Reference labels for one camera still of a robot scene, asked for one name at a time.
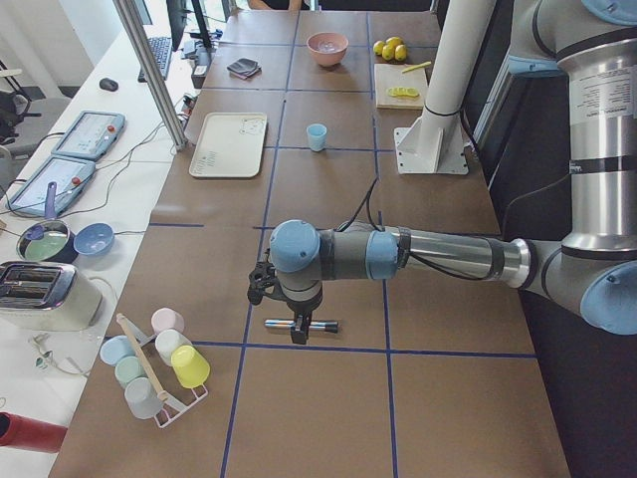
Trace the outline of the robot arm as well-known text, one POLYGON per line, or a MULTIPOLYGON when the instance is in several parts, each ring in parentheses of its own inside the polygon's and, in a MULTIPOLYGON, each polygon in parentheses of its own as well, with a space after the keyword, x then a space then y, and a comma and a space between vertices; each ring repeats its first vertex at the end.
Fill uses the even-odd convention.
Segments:
POLYGON ((500 281, 608 333, 635 333, 636 5, 513 5, 504 69, 568 79, 571 229, 556 241, 498 239, 481 168, 464 149, 462 102, 494 9, 450 3, 422 113, 394 133, 397 172, 383 181, 379 212, 302 221, 292 188, 276 195, 247 296, 285 303, 294 343, 307 341, 325 282, 386 280, 404 268, 500 281))

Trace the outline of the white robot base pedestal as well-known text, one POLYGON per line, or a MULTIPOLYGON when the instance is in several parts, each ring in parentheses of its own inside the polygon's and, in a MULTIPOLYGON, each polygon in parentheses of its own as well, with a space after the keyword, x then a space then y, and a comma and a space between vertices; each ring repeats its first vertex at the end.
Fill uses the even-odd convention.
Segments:
POLYGON ((449 2, 422 115, 394 130, 401 174, 466 174, 460 110, 495 0, 449 2))

